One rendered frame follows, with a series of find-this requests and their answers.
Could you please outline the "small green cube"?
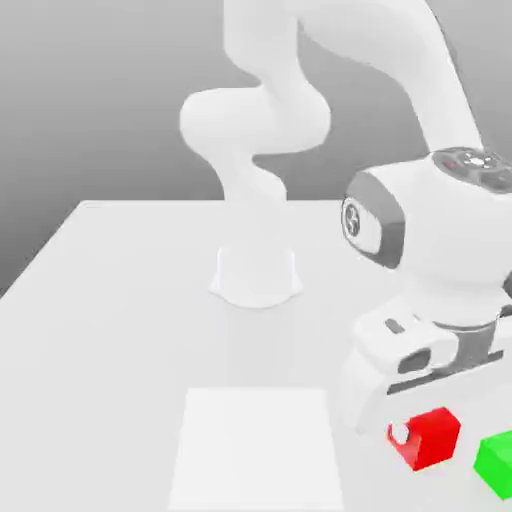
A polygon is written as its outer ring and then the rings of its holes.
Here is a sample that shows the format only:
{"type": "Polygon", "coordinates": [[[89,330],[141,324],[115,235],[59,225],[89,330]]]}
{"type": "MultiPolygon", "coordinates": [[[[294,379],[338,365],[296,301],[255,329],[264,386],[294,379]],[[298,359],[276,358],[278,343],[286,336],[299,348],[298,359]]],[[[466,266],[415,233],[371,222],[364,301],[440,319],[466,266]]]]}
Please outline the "small green cube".
{"type": "Polygon", "coordinates": [[[512,430],[482,439],[473,469],[501,500],[511,499],[512,430]]]}

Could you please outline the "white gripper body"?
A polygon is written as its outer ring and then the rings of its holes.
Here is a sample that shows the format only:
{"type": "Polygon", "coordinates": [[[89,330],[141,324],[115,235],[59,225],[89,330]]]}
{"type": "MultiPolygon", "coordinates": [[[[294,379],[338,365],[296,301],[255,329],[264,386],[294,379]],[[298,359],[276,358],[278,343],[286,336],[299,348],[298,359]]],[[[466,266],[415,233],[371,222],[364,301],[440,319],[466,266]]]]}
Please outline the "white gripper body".
{"type": "Polygon", "coordinates": [[[366,434],[440,407],[457,412],[510,384],[512,351],[505,350],[501,358],[476,368],[429,382],[419,378],[413,387],[389,393],[391,377],[354,349],[340,379],[340,416],[348,428],[366,434]]]}

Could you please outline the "small red cube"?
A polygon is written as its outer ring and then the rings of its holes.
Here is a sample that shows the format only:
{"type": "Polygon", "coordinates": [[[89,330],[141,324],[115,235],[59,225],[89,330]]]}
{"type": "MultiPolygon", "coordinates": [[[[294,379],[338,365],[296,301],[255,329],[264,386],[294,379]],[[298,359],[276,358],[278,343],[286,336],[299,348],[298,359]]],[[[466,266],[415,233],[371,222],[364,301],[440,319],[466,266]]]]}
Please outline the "small red cube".
{"type": "Polygon", "coordinates": [[[389,424],[387,439],[405,463],[419,471],[453,456],[461,423],[448,408],[440,407],[410,418],[404,427],[407,437],[400,441],[389,424]]]}

